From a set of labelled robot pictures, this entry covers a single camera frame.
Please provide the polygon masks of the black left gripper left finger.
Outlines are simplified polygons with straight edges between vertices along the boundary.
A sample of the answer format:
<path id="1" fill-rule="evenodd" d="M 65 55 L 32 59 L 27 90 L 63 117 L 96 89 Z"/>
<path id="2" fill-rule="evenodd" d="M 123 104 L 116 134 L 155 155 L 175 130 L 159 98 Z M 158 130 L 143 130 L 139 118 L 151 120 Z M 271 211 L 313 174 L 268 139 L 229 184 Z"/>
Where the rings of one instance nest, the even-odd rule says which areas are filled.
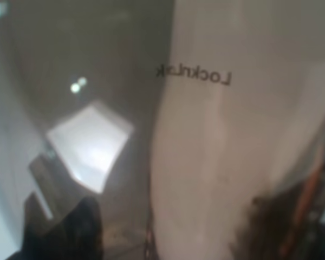
<path id="1" fill-rule="evenodd" d="M 33 197 L 25 203 L 23 242 L 8 259 L 103 259 L 101 212 L 93 197 L 84 197 L 47 232 Z"/>

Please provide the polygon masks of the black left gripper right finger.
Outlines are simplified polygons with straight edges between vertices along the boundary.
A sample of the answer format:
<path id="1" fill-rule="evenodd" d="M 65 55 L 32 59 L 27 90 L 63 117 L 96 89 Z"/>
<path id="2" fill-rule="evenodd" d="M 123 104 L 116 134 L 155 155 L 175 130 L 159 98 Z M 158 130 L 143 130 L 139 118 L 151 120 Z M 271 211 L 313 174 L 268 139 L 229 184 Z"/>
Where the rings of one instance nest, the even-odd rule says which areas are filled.
<path id="1" fill-rule="evenodd" d="M 255 200 L 247 226 L 230 246 L 232 259 L 325 259 L 325 174 L 295 222 L 304 187 Z"/>

